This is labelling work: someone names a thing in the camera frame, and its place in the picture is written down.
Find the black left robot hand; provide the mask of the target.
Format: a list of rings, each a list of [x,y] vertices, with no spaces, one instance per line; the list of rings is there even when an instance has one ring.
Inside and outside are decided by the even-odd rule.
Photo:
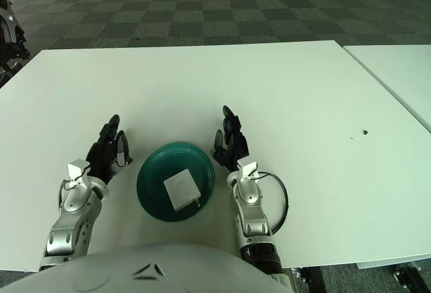
[[[119,115],[113,115],[99,132],[98,140],[91,146],[86,161],[90,163],[89,176],[96,177],[106,185],[133,159],[123,130],[118,131]]]

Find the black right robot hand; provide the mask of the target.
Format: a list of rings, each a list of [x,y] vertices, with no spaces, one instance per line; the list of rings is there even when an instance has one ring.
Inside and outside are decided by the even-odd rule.
[[[222,112],[223,131],[216,131],[211,155],[219,165],[234,172],[238,170],[238,161],[248,156],[249,150],[238,116],[226,105],[223,106]]]

